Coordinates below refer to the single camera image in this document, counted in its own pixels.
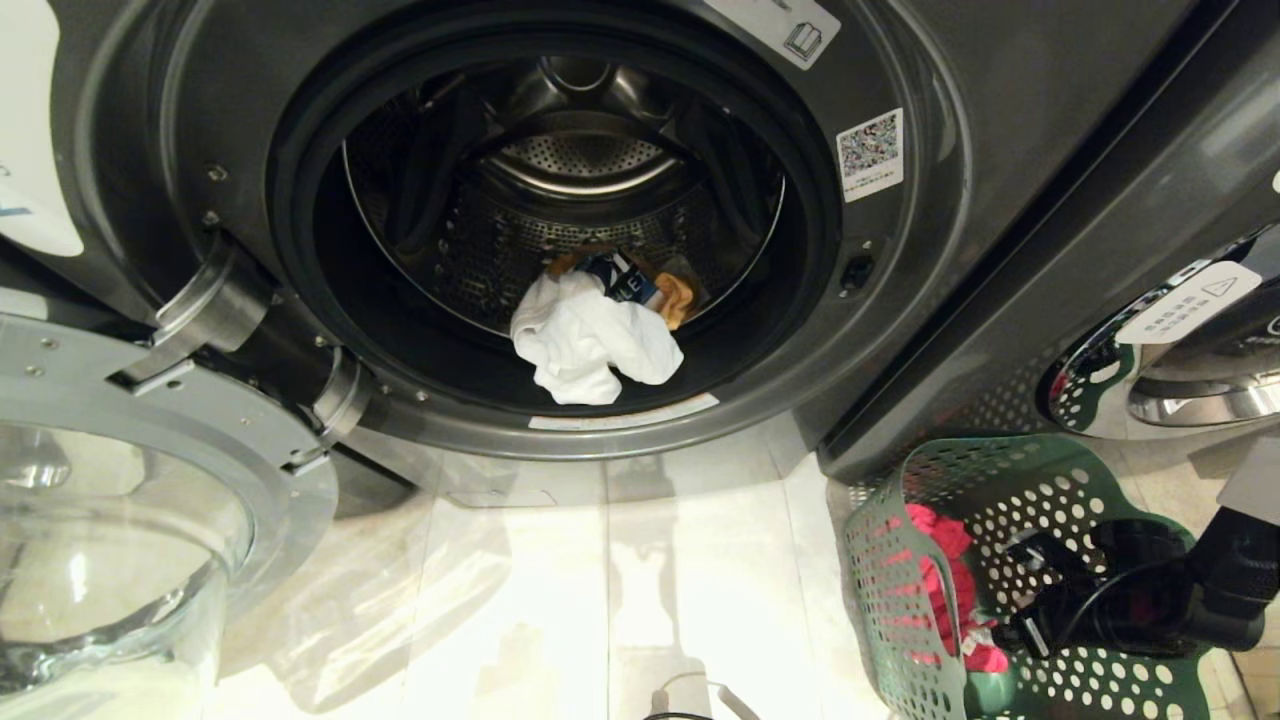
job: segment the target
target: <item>qr code sticker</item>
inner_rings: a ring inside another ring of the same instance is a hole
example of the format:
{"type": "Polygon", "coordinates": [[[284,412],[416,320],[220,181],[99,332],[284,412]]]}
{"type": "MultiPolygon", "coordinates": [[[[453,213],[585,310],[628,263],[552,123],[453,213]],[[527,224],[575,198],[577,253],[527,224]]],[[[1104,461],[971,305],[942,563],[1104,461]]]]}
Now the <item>qr code sticker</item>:
{"type": "Polygon", "coordinates": [[[836,149],[845,202],[902,182],[902,109],[840,133],[836,149]]]}

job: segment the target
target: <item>sticker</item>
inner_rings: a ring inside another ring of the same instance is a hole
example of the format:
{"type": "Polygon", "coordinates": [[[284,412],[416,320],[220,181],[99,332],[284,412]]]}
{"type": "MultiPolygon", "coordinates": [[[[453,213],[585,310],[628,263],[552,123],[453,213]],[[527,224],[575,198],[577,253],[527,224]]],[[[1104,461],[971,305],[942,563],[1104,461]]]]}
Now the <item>sticker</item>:
{"type": "Polygon", "coordinates": [[[818,61],[840,32],[840,20],[815,0],[707,0],[751,37],[801,70],[818,61]]]}
{"type": "Polygon", "coordinates": [[[902,131],[899,108],[836,136],[845,202],[902,182],[902,131]]]}
{"type": "Polygon", "coordinates": [[[5,0],[0,67],[0,234],[40,252],[72,258],[84,243],[58,182],[49,126],[49,88],[58,53],[58,18],[46,0],[5,0]]]}
{"type": "Polygon", "coordinates": [[[675,405],[632,413],[631,415],[613,415],[611,418],[545,418],[535,415],[529,419],[529,428],[534,430],[621,430],[623,428],[639,428],[666,420],[675,420],[685,415],[692,415],[709,407],[719,405],[719,400],[709,392],[681,400],[675,405]]]}
{"type": "Polygon", "coordinates": [[[1125,323],[1116,333],[1116,342],[1178,342],[1261,283],[1262,275],[1239,263],[1213,263],[1125,323]]]}

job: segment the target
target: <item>orange cloth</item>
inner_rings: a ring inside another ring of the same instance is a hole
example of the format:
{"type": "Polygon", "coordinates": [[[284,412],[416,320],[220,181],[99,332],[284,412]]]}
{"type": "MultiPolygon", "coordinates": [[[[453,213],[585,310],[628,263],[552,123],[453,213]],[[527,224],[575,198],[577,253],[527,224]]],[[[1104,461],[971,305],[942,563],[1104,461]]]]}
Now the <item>orange cloth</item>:
{"type": "Polygon", "coordinates": [[[667,329],[675,331],[685,322],[689,311],[694,307],[694,288],[671,273],[658,273],[653,284],[658,286],[658,290],[664,296],[662,309],[658,310],[658,314],[662,315],[663,320],[667,320],[667,329]]]}

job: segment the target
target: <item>washing machine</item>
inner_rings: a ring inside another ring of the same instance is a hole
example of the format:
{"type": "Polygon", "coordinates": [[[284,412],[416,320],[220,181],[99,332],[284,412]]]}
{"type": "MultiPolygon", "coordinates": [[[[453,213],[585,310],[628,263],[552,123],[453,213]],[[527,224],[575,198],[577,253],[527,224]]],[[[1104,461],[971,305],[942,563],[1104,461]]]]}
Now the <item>washing machine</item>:
{"type": "Polygon", "coordinates": [[[822,443],[860,482],[934,437],[1160,439],[1280,416],[1280,13],[1175,38],[998,268],[822,443]]]}
{"type": "Polygon", "coordinates": [[[415,448],[746,432],[799,457],[1229,9],[9,0],[0,233],[156,329],[125,387],[192,360],[406,475],[415,448]],[[507,332],[589,242],[686,268],[703,302],[669,382],[561,406],[507,332]]]}

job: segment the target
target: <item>laundry basket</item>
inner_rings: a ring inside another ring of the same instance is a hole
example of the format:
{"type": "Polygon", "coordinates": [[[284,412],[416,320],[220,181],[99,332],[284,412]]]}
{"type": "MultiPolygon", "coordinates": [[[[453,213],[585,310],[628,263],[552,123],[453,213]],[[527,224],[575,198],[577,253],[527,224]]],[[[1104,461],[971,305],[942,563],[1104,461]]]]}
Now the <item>laundry basket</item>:
{"type": "MultiPolygon", "coordinates": [[[[1106,560],[1087,538],[1091,528],[1119,518],[1169,523],[1129,505],[1106,465],[1065,437],[941,439],[920,446],[846,527],[854,592],[881,697],[911,720],[966,717],[966,671],[943,648],[920,582],[919,559],[928,557],[943,579],[952,635],[959,638],[948,561],[911,524],[905,507],[910,502],[964,521],[973,544],[963,560],[978,585],[978,607],[1002,616],[1016,611],[1015,594],[1034,593],[1059,579],[1047,569],[1029,571],[998,550],[1014,533],[1050,530],[1101,570],[1106,560]]],[[[1190,536],[1185,537],[1189,543],[1190,536]]],[[[1027,653],[1010,653],[1009,660],[1011,702],[996,715],[975,717],[1208,716],[1197,674],[1199,656],[1156,661],[1066,648],[1048,660],[1027,653]]]]}

